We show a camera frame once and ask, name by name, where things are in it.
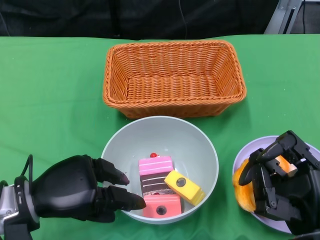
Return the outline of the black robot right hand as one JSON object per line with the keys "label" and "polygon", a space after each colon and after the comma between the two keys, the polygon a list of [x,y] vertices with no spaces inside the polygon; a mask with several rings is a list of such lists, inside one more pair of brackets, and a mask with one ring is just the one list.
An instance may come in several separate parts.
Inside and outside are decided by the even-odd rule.
{"label": "black robot right hand", "polygon": [[298,240],[320,238],[320,161],[292,130],[251,153],[238,184],[252,184],[255,214],[285,221]]}

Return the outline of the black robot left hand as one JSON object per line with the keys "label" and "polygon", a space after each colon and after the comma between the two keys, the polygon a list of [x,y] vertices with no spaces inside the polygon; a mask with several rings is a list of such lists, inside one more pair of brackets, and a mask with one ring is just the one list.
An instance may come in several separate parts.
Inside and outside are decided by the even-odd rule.
{"label": "black robot left hand", "polygon": [[75,155],[54,164],[33,181],[32,203],[41,218],[112,223],[117,210],[146,207],[141,196],[124,188],[129,183],[113,163]]}

